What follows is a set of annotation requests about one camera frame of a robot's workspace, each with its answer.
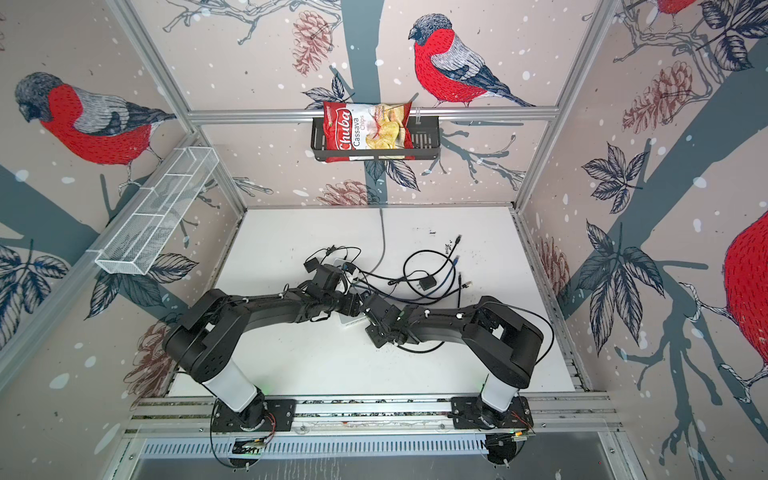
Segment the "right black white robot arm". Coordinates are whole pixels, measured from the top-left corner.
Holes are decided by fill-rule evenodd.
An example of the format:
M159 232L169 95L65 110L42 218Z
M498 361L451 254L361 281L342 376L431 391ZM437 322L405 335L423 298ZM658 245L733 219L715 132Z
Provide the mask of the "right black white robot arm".
M480 393L483 406L502 413L528 388L544 334L512 307L491 296L457 309L408 305L402 309L372 294L360 306L366 333L378 348L424 342L463 344L489 372Z

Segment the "white network switch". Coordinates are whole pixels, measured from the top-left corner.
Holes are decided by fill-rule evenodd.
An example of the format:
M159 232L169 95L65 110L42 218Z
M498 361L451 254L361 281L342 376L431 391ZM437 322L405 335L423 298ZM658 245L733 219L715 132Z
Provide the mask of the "white network switch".
M356 277L359 272L359 268L354 263L345 259L336 259L333 262L333 266L338 268L345 275L352 278Z
M361 324L362 322L367 322L368 317L364 313L358 314L355 316L339 315L339 321L342 327L347 328L357 324Z

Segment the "black power adapter with cord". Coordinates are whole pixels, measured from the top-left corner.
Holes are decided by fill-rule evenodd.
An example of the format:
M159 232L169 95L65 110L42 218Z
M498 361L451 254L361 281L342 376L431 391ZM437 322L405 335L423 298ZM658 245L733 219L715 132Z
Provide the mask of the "black power adapter with cord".
M304 260L303 266L307 273L316 271L326 263L345 270L346 265L354 264L361 254L362 249L357 246L331 245L321 247Z

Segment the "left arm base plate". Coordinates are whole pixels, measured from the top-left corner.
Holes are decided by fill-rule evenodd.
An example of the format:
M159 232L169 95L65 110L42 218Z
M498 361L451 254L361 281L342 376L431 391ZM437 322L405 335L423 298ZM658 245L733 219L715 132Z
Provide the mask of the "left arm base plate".
M272 399L255 401L242 412L235 412L221 400L214 403L212 433L288 432L292 428L297 401Z

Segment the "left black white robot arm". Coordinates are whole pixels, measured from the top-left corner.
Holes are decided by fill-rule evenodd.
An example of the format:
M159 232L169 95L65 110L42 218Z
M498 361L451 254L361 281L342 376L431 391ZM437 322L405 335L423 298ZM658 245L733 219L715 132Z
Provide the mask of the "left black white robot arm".
M315 264L308 271L310 279L277 294L241 296L212 289L162 342L171 360L250 426L264 415L264 393L237 365L235 354L247 346L266 346L255 338L258 333L360 312L360 296L352 289L358 269L352 263Z

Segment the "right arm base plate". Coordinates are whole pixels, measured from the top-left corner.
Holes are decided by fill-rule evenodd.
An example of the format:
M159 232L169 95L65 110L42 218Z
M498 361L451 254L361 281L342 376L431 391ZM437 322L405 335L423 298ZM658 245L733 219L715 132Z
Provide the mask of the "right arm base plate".
M504 412L482 402L480 397L453 397L448 417L457 430L531 430L533 419L528 400L516 396Z

